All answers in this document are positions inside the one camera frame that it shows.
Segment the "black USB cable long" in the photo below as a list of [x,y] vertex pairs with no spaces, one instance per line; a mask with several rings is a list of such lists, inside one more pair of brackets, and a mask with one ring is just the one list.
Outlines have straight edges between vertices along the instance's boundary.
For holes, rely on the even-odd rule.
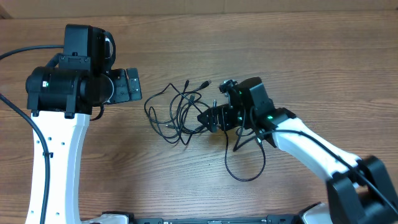
[[229,143],[229,136],[226,136],[226,147],[224,152],[224,166],[227,173],[239,182],[251,182],[258,179],[266,168],[266,152],[263,143],[251,136],[243,139],[247,134],[239,133],[232,146]]

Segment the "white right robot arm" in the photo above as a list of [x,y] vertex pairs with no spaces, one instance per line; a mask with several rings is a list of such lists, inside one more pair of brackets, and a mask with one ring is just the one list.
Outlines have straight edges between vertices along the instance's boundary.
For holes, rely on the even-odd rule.
[[257,142],[299,160],[324,181],[328,203],[316,203],[293,217],[292,223],[394,223],[397,193],[383,162],[346,152],[311,131],[287,108],[276,108],[259,77],[219,86],[228,103],[213,105],[198,121],[212,133],[251,129]]

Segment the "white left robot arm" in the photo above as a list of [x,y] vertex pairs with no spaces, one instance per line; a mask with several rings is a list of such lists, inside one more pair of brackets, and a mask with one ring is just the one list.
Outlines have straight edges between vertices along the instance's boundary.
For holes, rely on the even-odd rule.
[[35,128],[27,223],[80,223],[81,152],[93,108],[142,98],[137,69],[115,69],[115,60],[109,32],[69,24],[63,51],[28,76]]

